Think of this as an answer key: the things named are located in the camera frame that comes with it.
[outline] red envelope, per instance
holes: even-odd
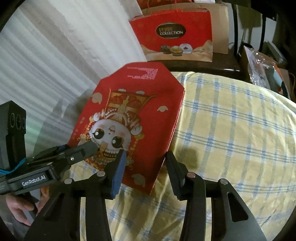
[[[183,97],[184,88],[163,64],[127,64],[99,82],[68,144],[95,142],[99,151],[86,162],[98,170],[126,150],[123,183],[150,194]]]

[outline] blue checkered pattern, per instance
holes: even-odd
[[[296,200],[296,105],[266,89],[209,74],[173,73],[185,87],[170,149],[178,161],[205,179],[226,178],[248,205],[268,240],[283,227]],[[96,170],[84,162],[74,179]],[[85,200],[81,240],[86,240]],[[173,195],[163,166],[150,196],[121,185],[106,201],[113,240],[179,240],[185,201]],[[206,241],[211,207],[207,200]]]

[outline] metal screw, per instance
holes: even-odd
[[[195,173],[194,172],[189,172],[189,173],[187,173],[187,176],[189,178],[195,178]]]
[[[65,184],[71,184],[72,181],[73,181],[72,178],[66,178],[66,179],[64,180],[64,183],[65,183]]]
[[[228,181],[225,178],[220,179],[220,183],[223,185],[228,184]]]
[[[96,175],[97,175],[98,177],[103,177],[103,176],[106,175],[106,173],[105,173],[104,171],[99,171],[99,172],[96,173]]]

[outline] paper shopping bag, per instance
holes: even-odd
[[[157,7],[166,4],[193,2],[193,0],[137,0],[141,9]]]
[[[136,17],[130,24],[148,61],[175,59],[212,62],[212,24],[207,9],[159,11]]]
[[[221,4],[209,4],[209,3],[178,3],[163,5],[158,7],[149,7],[142,10],[144,16],[159,12],[168,11],[173,9],[197,9],[206,8],[211,13],[212,21],[212,40],[213,40],[213,52],[228,54],[229,46],[229,19],[227,5]]]

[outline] human hand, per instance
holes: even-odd
[[[44,186],[40,188],[40,192],[41,192],[41,200],[37,205],[37,209],[38,209],[37,215],[40,213],[40,211],[42,210],[42,208],[44,207],[44,205],[47,203],[49,199],[49,186]],[[28,221],[23,211],[34,210],[33,204],[31,204],[29,201],[27,201],[22,197],[18,197],[12,194],[6,195],[6,203],[9,210],[11,211],[11,213],[13,214],[13,216],[17,221],[25,225],[31,226],[31,223]]]
[[[31,226],[23,211],[33,211],[34,206],[26,199],[12,194],[6,195],[6,204],[17,221],[25,225]]]
[[[49,199],[49,186],[44,186],[40,188],[40,192],[41,192],[41,199],[37,205],[37,209],[38,209],[37,215],[40,213],[41,209],[44,207],[44,205],[47,203]]]

